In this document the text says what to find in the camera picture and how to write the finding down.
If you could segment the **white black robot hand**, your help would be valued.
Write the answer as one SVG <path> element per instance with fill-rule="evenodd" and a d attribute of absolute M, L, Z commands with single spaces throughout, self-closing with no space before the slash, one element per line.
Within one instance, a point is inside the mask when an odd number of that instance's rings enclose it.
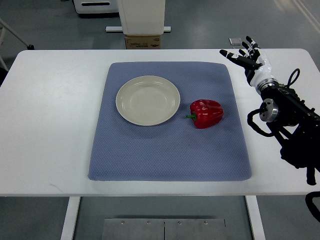
<path fill-rule="evenodd" d="M 276 85 L 278 82 L 272 74 L 272 65 L 266 53 L 250 37 L 242 42 L 244 50 L 239 53 L 221 49 L 219 53 L 230 62 L 244 68 L 244 74 L 248 84 L 255 88 L 258 94 L 261 94 L 263 87 L 270 84 Z"/>

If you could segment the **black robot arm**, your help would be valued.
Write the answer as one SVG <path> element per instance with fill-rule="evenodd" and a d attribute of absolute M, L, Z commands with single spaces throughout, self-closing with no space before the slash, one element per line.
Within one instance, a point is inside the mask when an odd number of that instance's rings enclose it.
<path fill-rule="evenodd" d="M 306 182 L 316 185 L 320 170 L 320 116 L 308 108 L 291 85 L 298 79 L 295 69 L 287 84 L 268 80 L 260 88 L 262 103 L 247 115 L 247 123 L 258 134 L 275 137 L 281 159 L 296 169 L 306 169 Z"/>

